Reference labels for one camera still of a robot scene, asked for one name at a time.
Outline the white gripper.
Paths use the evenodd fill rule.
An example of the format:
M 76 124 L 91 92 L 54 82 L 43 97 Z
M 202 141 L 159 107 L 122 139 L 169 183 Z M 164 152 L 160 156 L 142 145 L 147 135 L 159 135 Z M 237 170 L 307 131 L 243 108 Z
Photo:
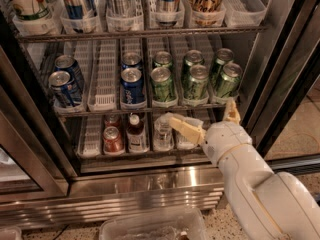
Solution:
M 251 137 L 240 126 L 241 117 L 236 102 L 229 98 L 226 102 L 223 120 L 210 126 L 207 132 L 199 119 L 176 113 L 165 115 L 169 125 L 191 143 L 202 144 L 202 149 L 214 166 L 231 149 L 242 144 L 252 144 Z

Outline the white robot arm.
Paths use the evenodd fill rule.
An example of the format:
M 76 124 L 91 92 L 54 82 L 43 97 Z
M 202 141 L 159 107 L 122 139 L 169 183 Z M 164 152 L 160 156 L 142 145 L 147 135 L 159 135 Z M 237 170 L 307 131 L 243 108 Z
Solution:
M 179 114 L 166 117 L 219 168 L 225 196 L 250 240 L 320 240 L 320 207 L 301 181 L 274 172 L 260 156 L 232 99 L 223 120 L 208 129 Z

